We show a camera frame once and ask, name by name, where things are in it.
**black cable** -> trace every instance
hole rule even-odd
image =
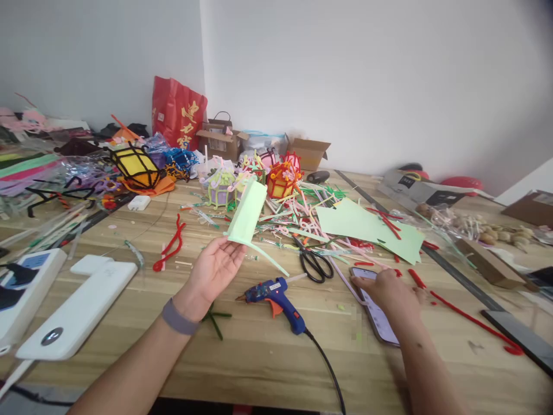
[[[346,415],[346,405],[344,404],[344,398],[342,396],[342,391],[340,390],[340,385],[338,385],[338,380],[336,378],[336,375],[334,374],[334,370],[332,370],[332,365],[330,364],[330,362],[327,359],[327,355],[324,354],[323,348],[315,340],[315,337],[313,336],[313,334],[311,334],[311,332],[308,330],[307,327],[305,328],[304,333],[307,334],[307,336],[311,340],[313,340],[313,343],[315,343],[315,346],[317,346],[317,348],[319,349],[319,352],[321,352],[321,354],[323,355],[323,359],[327,363],[328,370],[330,370],[330,374],[332,375],[332,380],[334,381],[334,386],[336,386],[336,392],[338,392],[338,398],[340,398],[340,409],[342,410],[343,415]]]
[[[3,380],[0,380],[0,387],[1,386],[4,386],[4,381]],[[18,395],[21,395],[22,397],[24,397],[24,398],[26,398],[30,401],[33,401],[33,402],[36,402],[36,403],[41,403],[43,405],[73,406],[75,404],[75,402],[49,401],[49,400],[43,398],[42,396],[40,396],[39,394],[33,393],[30,390],[24,389],[24,388],[22,388],[20,386],[16,386],[16,385],[12,385],[12,387],[10,388],[10,391],[14,392]]]

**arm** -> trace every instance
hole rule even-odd
[[[352,278],[384,311],[399,341],[411,405],[415,415],[467,415],[469,410],[453,384],[428,331],[421,321],[424,290],[411,292],[393,270],[380,272],[376,280]]]
[[[212,240],[194,264],[173,304],[188,320],[199,322],[230,284],[247,247]],[[69,415],[148,414],[190,336],[174,331],[158,316],[133,346],[85,391]]]

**hand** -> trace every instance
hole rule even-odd
[[[418,287],[410,290],[400,281],[393,269],[380,271],[376,275],[376,280],[359,277],[352,277],[351,280],[356,286],[367,291],[389,320],[420,317],[426,291]]]
[[[238,272],[247,249],[246,245],[228,242],[226,236],[212,240],[194,263],[184,287],[173,297],[177,310],[190,321],[200,321]]]

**black scissors handle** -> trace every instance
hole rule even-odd
[[[324,283],[324,280],[326,278],[334,277],[334,269],[330,265],[330,262],[317,252],[302,250],[302,252],[300,253],[300,261],[301,261],[301,267],[303,268],[304,272],[307,274],[307,277],[318,284]],[[306,261],[313,270],[317,271],[317,274],[320,277],[319,279],[315,278],[315,276],[313,276],[309,272],[305,264]],[[324,264],[327,266],[328,272],[323,269],[320,263],[321,261],[324,262]]]

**cardboard box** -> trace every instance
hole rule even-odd
[[[321,160],[328,160],[327,149],[330,147],[330,143],[303,138],[289,138],[288,141],[290,142],[288,145],[290,154],[296,152],[297,156],[301,157],[302,170],[317,171]]]
[[[386,173],[377,189],[409,210],[415,210],[421,203],[430,206],[445,203],[453,206],[465,196],[465,193],[473,190],[463,188],[459,191],[459,187],[444,186],[424,178],[415,180],[405,176],[400,170]]]
[[[249,135],[241,131],[232,130],[232,135],[224,134],[227,123],[204,123],[203,130],[199,130],[196,136],[200,138],[199,149],[207,145],[208,157],[221,156],[225,160],[237,161],[241,153],[242,141]]]
[[[508,289],[522,287],[526,284],[526,281],[505,262],[478,242],[460,239],[456,245],[463,254],[471,254],[468,259],[476,265],[482,277],[492,284]]]
[[[553,194],[537,190],[508,206],[501,213],[532,225],[547,225],[553,228]]]

